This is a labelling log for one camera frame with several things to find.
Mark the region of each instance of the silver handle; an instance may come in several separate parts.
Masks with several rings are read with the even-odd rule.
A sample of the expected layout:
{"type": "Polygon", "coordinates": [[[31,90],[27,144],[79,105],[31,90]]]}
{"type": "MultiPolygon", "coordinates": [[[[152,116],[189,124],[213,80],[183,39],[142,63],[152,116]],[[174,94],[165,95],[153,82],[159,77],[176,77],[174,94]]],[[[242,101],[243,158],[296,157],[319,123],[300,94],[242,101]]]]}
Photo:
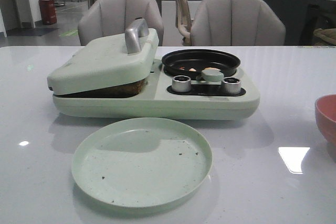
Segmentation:
{"type": "Polygon", "coordinates": [[[129,54],[141,52],[139,37],[145,37],[148,34],[149,30],[146,20],[144,18],[134,20],[125,30],[127,52],[129,54]]]}

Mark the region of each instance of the gray floor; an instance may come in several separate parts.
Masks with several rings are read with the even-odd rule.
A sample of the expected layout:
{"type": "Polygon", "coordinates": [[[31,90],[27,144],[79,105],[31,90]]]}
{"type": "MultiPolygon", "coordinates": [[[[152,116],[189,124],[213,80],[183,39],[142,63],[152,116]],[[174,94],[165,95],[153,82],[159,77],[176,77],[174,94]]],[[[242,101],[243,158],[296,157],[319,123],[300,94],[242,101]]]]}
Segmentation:
{"type": "Polygon", "coordinates": [[[0,47],[6,46],[80,46],[77,33],[78,21],[88,9],[86,0],[66,1],[65,6],[56,7],[57,22],[41,25],[43,28],[58,28],[43,36],[7,36],[0,39],[0,47]]]}

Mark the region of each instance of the white countertop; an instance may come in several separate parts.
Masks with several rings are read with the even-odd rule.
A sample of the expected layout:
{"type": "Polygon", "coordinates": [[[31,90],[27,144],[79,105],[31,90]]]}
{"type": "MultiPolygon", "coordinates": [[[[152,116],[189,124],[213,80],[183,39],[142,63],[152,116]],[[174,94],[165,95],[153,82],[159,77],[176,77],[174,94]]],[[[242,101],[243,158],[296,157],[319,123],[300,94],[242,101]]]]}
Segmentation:
{"type": "Polygon", "coordinates": [[[54,107],[46,78],[79,48],[0,48],[0,223],[335,223],[336,147],[314,102],[336,93],[336,48],[215,47],[241,59],[259,108],[241,121],[182,121],[209,141],[211,173],[186,203],[145,217],[100,208],[71,176],[78,145],[118,121],[54,107]]]}

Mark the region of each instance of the black nonstick pan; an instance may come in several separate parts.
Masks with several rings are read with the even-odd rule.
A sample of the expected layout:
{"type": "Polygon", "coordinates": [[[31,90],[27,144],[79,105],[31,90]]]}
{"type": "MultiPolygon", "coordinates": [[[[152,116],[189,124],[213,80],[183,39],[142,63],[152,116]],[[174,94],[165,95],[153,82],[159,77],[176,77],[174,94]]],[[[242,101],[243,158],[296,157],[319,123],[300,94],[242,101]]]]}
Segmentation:
{"type": "Polygon", "coordinates": [[[227,52],[209,49],[185,49],[162,57],[165,71],[173,76],[189,76],[198,80],[205,68],[217,68],[225,77],[234,75],[240,60],[227,52]]]}

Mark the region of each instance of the fruit bowl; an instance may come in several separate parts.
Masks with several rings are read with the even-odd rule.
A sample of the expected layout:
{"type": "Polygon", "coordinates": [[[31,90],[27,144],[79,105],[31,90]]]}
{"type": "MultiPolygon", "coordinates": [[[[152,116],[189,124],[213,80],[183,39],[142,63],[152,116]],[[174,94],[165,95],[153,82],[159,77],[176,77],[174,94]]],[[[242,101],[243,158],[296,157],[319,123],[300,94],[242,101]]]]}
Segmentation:
{"type": "Polygon", "coordinates": [[[315,118],[324,138],[336,146],[336,94],[325,95],[316,100],[315,118]]]}

